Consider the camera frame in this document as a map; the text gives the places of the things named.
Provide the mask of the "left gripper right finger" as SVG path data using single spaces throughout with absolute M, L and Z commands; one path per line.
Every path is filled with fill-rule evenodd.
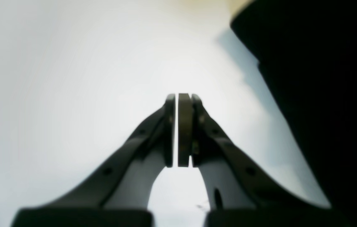
M 346 227 L 335 210 L 313 206 L 281 187 L 241 151 L 205 110 L 194 109 L 195 165 L 203 177 L 210 211 L 205 227 Z

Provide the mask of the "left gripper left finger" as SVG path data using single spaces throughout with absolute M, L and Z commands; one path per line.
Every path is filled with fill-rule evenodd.
M 175 95 L 143 120 L 126 142 L 62 197 L 21 209 L 13 227 L 153 227 L 147 210 L 154 181 L 172 167 Z

